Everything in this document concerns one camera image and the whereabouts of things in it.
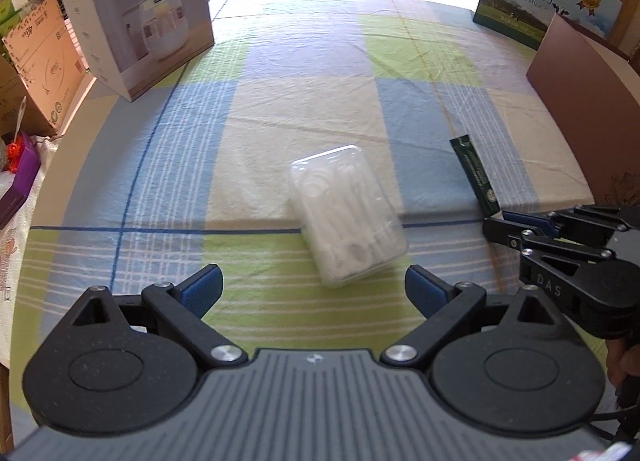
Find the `person's hand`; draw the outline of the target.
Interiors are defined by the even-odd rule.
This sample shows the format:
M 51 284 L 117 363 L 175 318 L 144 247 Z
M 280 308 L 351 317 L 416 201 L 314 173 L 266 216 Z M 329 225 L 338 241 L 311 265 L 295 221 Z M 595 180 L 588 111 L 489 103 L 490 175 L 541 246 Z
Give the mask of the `person's hand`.
M 605 345 L 608 379 L 619 389 L 627 377 L 640 375 L 640 346 L 627 346 L 624 340 L 608 340 Z

